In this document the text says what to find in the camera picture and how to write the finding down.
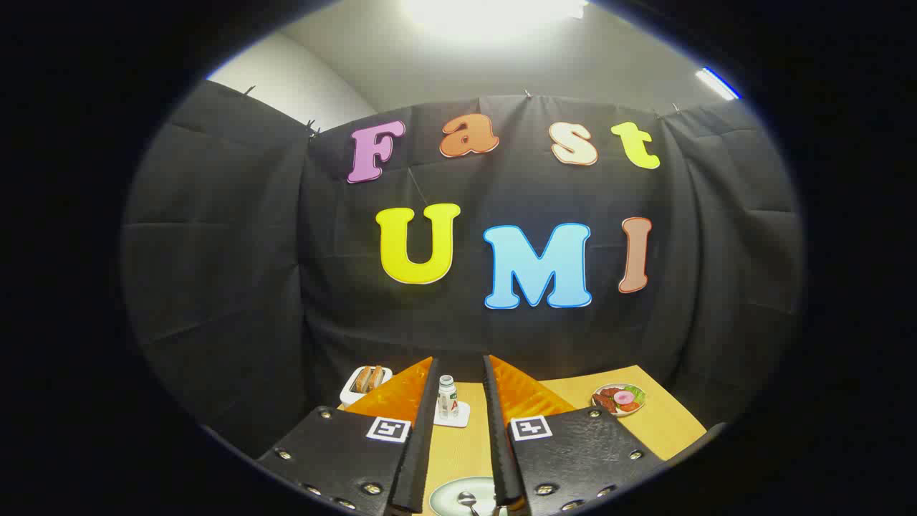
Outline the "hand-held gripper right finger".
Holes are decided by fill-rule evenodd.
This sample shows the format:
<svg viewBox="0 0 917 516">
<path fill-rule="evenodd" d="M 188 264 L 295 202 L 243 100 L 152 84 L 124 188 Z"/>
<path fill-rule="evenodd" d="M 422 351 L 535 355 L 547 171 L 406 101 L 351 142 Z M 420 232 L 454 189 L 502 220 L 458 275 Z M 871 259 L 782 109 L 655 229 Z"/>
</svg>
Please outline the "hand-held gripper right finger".
<svg viewBox="0 0 917 516">
<path fill-rule="evenodd" d="M 583 512 L 667 467 L 605 406 L 573 408 L 492 355 L 484 392 L 496 505 L 510 515 Z"/>
</svg>

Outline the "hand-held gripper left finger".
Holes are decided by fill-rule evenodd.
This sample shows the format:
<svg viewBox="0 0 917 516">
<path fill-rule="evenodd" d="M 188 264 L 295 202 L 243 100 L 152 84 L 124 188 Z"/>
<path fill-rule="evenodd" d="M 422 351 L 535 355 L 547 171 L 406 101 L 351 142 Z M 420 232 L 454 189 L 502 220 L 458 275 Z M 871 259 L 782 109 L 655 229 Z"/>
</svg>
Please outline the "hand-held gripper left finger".
<svg viewBox="0 0 917 516">
<path fill-rule="evenodd" d="M 347 408 L 319 406 L 259 458 L 315 515 L 422 513 L 439 362 L 427 357 Z"/>
</svg>

